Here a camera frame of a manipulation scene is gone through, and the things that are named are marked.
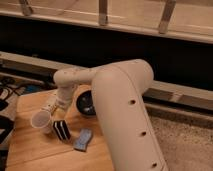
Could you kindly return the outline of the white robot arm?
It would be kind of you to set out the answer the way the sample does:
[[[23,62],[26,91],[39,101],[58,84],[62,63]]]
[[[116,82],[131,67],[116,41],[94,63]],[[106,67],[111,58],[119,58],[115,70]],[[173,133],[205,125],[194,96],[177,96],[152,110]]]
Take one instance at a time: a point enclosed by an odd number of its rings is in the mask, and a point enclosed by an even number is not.
[[[153,77],[150,64],[142,59],[54,74],[57,103],[63,109],[70,105],[75,85],[91,86],[115,171],[169,171],[142,98]]]

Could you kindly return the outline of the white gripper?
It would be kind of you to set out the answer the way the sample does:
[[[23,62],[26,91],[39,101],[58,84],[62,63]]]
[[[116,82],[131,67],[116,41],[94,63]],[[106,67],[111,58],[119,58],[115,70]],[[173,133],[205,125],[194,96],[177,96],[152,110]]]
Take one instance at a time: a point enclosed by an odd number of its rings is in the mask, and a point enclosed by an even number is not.
[[[63,109],[67,109],[72,103],[73,94],[75,92],[75,87],[59,87],[57,89],[57,97],[56,102],[60,108],[57,108],[53,113],[53,120],[64,120],[66,111]]]

